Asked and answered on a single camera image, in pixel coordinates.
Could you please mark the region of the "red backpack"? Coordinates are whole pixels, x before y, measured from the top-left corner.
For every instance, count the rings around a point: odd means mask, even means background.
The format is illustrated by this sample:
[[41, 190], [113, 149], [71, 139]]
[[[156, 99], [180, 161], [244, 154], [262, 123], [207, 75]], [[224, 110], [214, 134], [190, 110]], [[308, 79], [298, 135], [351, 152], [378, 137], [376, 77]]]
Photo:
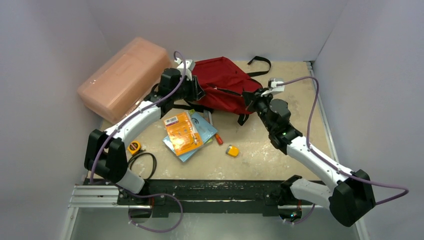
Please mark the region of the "red backpack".
[[266, 75], [272, 67], [271, 61], [262, 56], [253, 57], [247, 64], [250, 65], [254, 61], [267, 63], [268, 69], [246, 73], [224, 56], [196, 61], [192, 74], [197, 77], [205, 96], [197, 100], [195, 104], [188, 100], [187, 105], [176, 104], [174, 108], [193, 109], [198, 112], [219, 110], [233, 113], [238, 115], [237, 123], [243, 126], [252, 113], [246, 110], [242, 92], [255, 92], [261, 89], [262, 84], [254, 77]]

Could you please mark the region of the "light blue notebook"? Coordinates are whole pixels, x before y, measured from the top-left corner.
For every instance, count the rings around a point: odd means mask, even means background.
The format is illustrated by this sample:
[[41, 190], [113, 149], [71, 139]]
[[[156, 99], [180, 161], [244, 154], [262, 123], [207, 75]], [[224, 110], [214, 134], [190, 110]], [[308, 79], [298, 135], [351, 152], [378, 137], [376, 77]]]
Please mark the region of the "light blue notebook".
[[[195, 112], [194, 110], [188, 110], [191, 114], [191, 120], [194, 123], [197, 131], [199, 132], [202, 140], [203, 140], [203, 146], [204, 147], [214, 136], [218, 133], [218, 130], [213, 127], [208, 121], [204, 119], [202, 115]], [[166, 136], [163, 140], [163, 143], [175, 154], [173, 150], [173, 146], [171, 142], [169, 141], [169, 137]], [[189, 151], [188, 153], [182, 154], [180, 156], [176, 156], [182, 161], [186, 162], [189, 158], [191, 158], [200, 148], [197, 148], [195, 150]]]

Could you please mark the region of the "orange booklet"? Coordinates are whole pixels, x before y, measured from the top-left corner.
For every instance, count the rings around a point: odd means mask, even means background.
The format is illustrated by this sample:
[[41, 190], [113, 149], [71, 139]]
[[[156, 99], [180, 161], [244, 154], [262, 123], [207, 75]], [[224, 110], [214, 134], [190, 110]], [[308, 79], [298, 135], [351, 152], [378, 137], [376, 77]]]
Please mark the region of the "orange booklet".
[[178, 113], [163, 121], [167, 136], [177, 156], [203, 146], [203, 140], [194, 125], [189, 111]]

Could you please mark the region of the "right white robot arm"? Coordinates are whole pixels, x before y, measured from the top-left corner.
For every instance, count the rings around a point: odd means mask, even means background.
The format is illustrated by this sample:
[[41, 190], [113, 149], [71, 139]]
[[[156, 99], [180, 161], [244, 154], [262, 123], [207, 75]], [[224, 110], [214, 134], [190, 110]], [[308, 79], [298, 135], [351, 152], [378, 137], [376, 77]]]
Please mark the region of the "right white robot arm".
[[244, 91], [246, 109], [256, 112], [268, 131], [271, 144], [297, 160], [321, 180], [321, 184], [294, 175], [282, 183], [280, 196], [288, 204], [307, 201], [329, 210], [343, 226], [350, 227], [376, 206], [369, 175], [353, 171], [319, 150], [313, 150], [303, 134], [290, 123], [288, 103], [263, 96], [264, 89]]

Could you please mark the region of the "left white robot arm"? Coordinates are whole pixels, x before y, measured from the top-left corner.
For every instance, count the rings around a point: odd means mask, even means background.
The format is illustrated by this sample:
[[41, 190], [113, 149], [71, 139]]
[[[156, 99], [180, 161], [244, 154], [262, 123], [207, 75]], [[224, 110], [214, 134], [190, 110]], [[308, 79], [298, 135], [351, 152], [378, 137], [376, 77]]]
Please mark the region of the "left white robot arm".
[[126, 148], [173, 109], [176, 101], [195, 102], [204, 96], [197, 76], [166, 68], [138, 108], [106, 130], [95, 129], [89, 134], [84, 168], [129, 191], [130, 199], [136, 204], [146, 203], [149, 191], [143, 187], [145, 180], [130, 170]]

